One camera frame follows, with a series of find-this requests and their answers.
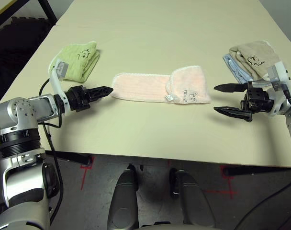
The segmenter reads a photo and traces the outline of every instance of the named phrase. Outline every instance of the wall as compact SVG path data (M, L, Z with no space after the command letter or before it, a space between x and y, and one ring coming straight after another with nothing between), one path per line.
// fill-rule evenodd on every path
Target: wall
M259 0L291 41L291 0Z
M72 2L73 0L49 0L50 6L57 19L59 19L66 12ZM19 9L14 16L46 18L46 15L38 3L38 0L30 0L21 9Z

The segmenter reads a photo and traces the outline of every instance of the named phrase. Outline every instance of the beige towel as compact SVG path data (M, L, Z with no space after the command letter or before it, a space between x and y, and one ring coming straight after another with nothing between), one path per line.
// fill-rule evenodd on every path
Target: beige towel
M280 61L266 41L256 41L230 48L230 55L238 65L257 81L270 80L267 69Z
M211 98L200 66L188 66L171 75L120 73L112 82L112 97L140 102L208 104Z

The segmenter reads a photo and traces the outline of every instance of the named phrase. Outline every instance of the green towel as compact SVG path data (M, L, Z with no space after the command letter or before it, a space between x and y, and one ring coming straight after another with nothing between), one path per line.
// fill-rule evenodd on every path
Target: green towel
M52 60L49 74L58 59L69 64L64 79L84 82L99 59L96 42L86 44L73 44L64 47Z

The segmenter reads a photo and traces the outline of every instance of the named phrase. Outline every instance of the table leg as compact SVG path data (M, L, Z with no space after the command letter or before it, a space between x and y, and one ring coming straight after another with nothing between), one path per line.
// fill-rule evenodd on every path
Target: table leg
M55 25L57 22L57 18L47 0L38 0L39 4L41 5L42 9L44 10L46 16L48 17L50 23Z
M263 167L263 166L228 166L223 168L223 173L226 176L240 176L248 174L258 174L258 173L273 173L291 170L291 168L281 168L281 167Z
M45 153L48 156L53 156L53 153L49 150L46 150ZM75 152L56 151L56 156L59 159L82 164L82 165L90 165L92 163L92 158L90 156L82 155L82 154L75 153Z

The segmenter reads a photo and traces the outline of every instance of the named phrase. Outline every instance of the beige table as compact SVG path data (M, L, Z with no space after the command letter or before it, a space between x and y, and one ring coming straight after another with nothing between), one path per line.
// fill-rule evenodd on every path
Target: beige table
M86 87L111 86L120 72L169 74L200 65L213 102L176 105L107 97L65 117L60 130L51 129L56 150L291 167L291 139L283 116L257 114L247 123L213 110L239 107L244 96L213 90L218 84L235 83L222 59L233 45L269 41L291 77L291 43L258 1L124 0L113 7L110 1L95 1L93 6L89 2L71 5L61 26L53 27L2 101L37 95L50 61L63 46L95 40L101 57ZM69 18L71 25L65 23ZM78 83L62 82L64 89L73 85ZM42 129L40 134L49 149Z

